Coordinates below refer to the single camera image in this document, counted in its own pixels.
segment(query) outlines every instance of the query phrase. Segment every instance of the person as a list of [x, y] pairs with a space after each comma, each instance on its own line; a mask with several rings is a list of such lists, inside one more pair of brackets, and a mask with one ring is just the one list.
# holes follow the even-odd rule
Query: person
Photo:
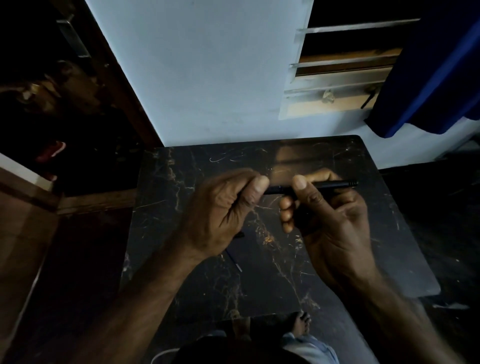
[[[328, 169], [294, 176], [298, 200], [280, 200], [283, 231], [300, 230], [315, 271], [341, 299], [380, 363], [462, 363], [426, 314], [377, 268], [363, 198], [346, 188], [327, 201], [312, 185], [338, 179]], [[183, 281], [203, 260], [225, 250], [268, 185], [266, 176], [240, 169], [197, 187], [178, 228], [80, 339], [69, 363], [139, 362]], [[257, 346], [247, 332], [239, 333], [240, 340], [206, 336], [181, 348], [174, 362], [338, 363], [333, 349], [304, 336], [309, 321], [305, 314], [297, 317], [282, 338], [284, 348]]]

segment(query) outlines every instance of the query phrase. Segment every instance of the table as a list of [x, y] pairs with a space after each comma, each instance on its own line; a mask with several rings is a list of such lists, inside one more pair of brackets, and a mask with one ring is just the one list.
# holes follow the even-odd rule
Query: table
[[[272, 184], [327, 167], [357, 178], [369, 208], [373, 253], [380, 269], [407, 297], [440, 287], [398, 211], [361, 138], [355, 135], [158, 148], [145, 152], [121, 284], [124, 285], [177, 225], [195, 186], [230, 169], [251, 167]], [[264, 196], [247, 217], [245, 236], [201, 263], [184, 282], [167, 317], [177, 324], [220, 321], [339, 305], [318, 278], [297, 230], [283, 233], [279, 195]]]

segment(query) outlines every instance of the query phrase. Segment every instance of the bare foot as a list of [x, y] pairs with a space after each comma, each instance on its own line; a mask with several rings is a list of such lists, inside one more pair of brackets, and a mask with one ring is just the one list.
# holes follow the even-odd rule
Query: bare foot
[[307, 312], [300, 311], [297, 314], [297, 318], [295, 319], [295, 323], [291, 330], [293, 336], [297, 338], [298, 336], [308, 334], [311, 321], [312, 319]]
[[243, 335], [250, 335], [250, 318], [243, 317], [232, 320], [232, 327], [236, 339], [240, 339]]

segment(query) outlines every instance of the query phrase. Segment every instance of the curtain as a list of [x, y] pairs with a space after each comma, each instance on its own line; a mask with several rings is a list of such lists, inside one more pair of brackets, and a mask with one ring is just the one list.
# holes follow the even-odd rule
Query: curtain
[[393, 136], [408, 122], [435, 134], [480, 119], [480, 0], [444, 1], [422, 17], [365, 122]]

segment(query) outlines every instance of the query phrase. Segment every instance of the forearm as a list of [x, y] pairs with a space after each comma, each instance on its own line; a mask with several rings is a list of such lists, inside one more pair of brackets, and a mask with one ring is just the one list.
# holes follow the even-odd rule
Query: forearm
[[341, 299], [381, 363], [462, 363], [438, 336], [425, 312], [378, 276], [349, 286]]
[[90, 331], [70, 363], [136, 363], [183, 281], [200, 262], [185, 245], [170, 241], [145, 262]]

